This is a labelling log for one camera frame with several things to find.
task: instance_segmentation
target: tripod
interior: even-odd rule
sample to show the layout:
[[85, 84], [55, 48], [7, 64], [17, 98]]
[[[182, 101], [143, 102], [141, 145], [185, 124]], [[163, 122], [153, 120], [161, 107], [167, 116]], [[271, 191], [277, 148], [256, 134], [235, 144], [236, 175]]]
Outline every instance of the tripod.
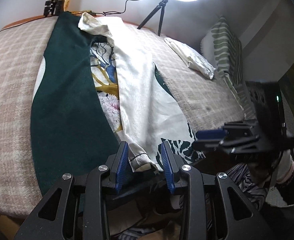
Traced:
[[159, 19], [159, 27], [158, 27], [158, 36], [160, 36], [161, 32], [161, 26], [163, 25], [163, 19], [164, 19], [164, 14], [165, 14], [165, 6], [168, 3], [169, 0], [162, 0], [154, 10], [146, 17], [146, 19], [143, 20], [143, 22], [138, 26], [138, 30], [140, 30], [144, 25], [157, 13], [160, 9], [160, 19]]

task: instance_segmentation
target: silver screw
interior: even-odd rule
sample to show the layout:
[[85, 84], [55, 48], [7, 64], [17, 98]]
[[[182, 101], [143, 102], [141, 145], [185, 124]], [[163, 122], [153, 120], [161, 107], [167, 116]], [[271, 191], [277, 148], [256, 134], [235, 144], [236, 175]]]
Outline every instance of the silver screw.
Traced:
[[63, 179], [66, 180], [66, 179], [70, 179], [72, 177], [72, 175], [70, 173], [65, 173], [63, 175]]
[[100, 171], [106, 171], [106, 170], [108, 169], [108, 167], [107, 167], [106, 165], [100, 165], [100, 166], [98, 167], [98, 169], [99, 169]]
[[182, 166], [182, 169], [184, 170], [184, 171], [189, 171], [189, 170], [191, 170], [191, 167], [190, 167], [190, 165], [183, 165]]
[[220, 172], [220, 173], [218, 174], [218, 177], [219, 177], [220, 179], [226, 179], [226, 178], [227, 178], [227, 174], [224, 173], [224, 172]]

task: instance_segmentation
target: blue gripper pad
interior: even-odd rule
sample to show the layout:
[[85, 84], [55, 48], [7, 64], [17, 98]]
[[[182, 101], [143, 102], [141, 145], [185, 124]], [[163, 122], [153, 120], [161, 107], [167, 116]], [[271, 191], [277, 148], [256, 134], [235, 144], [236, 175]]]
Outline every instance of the blue gripper pad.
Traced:
[[161, 160], [163, 162], [163, 167], [164, 167], [167, 187], [168, 187], [170, 193], [173, 194], [174, 191], [175, 191], [174, 172], [173, 172], [173, 169], [170, 166], [167, 150], [166, 150], [166, 148], [164, 146], [164, 143], [161, 144], [160, 154], [161, 154]]
[[121, 157], [119, 160], [119, 164], [116, 171], [116, 184], [115, 184], [115, 190], [117, 193], [120, 192], [124, 180], [125, 180], [125, 170], [128, 164], [128, 143], [125, 142], [123, 151], [121, 153]]
[[216, 130], [200, 130], [196, 132], [196, 138], [198, 140], [207, 140], [207, 139], [223, 139], [227, 135], [227, 131], [223, 129]]

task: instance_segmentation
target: beige checkered blanket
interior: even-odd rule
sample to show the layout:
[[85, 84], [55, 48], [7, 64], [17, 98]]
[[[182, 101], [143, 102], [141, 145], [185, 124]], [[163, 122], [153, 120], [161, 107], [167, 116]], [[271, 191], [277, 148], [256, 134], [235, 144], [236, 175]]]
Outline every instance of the beige checkered blanket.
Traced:
[[[41, 198], [30, 146], [33, 88], [56, 17], [0, 32], [0, 213], [26, 217]], [[186, 67], [163, 38], [126, 24], [154, 62], [194, 131], [243, 119], [224, 82]]]

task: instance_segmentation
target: black tripod leg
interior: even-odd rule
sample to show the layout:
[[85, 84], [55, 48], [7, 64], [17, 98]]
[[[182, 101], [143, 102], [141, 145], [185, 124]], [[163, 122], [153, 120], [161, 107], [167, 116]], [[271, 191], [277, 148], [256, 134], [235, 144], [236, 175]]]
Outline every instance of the black tripod leg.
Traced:
[[161, 27], [163, 25], [164, 14], [165, 14], [165, 7], [162, 7], [161, 11], [160, 11], [160, 19], [159, 19], [159, 26], [158, 26], [158, 36], [160, 36]]
[[152, 10], [152, 12], [146, 17], [146, 19], [143, 20], [143, 22], [138, 26], [138, 30], [140, 30], [142, 27], [144, 27], [144, 25], [151, 19], [151, 17], [153, 17], [155, 15], [155, 13], [157, 13], [159, 11], [159, 9], [161, 8], [160, 5], [157, 5], [155, 7], [154, 10]]

